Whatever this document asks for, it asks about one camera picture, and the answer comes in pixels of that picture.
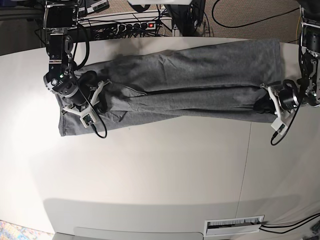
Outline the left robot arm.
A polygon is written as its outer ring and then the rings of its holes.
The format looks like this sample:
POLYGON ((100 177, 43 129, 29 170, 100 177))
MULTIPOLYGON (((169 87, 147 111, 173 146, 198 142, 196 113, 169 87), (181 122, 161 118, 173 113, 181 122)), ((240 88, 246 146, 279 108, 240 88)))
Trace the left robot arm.
POLYGON ((294 83, 285 79, 281 88, 271 91, 275 101, 267 93, 253 105, 259 114, 292 112, 303 104, 320 105, 320 2, 299 0, 301 33, 299 35, 298 64, 301 78, 294 83))

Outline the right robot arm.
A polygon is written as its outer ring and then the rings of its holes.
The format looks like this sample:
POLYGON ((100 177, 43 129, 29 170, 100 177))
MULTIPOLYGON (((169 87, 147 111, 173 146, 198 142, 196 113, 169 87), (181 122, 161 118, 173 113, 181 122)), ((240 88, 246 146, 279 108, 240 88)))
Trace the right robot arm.
POLYGON ((47 55, 48 73, 44 76, 45 87, 53 94, 65 99, 78 111, 93 107, 94 111, 104 114, 108 110, 107 101, 102 94, 103 82, 98 80, 95 71, 89 70, 80 77, 75 72, 85 66, 89 58, 89 37, 84 36, 85 57, 80 64, 75 62, 74 45, 68 31, 78 30, 78 0, 47 0, 45 2, 43 28, 49 31, 47 55))

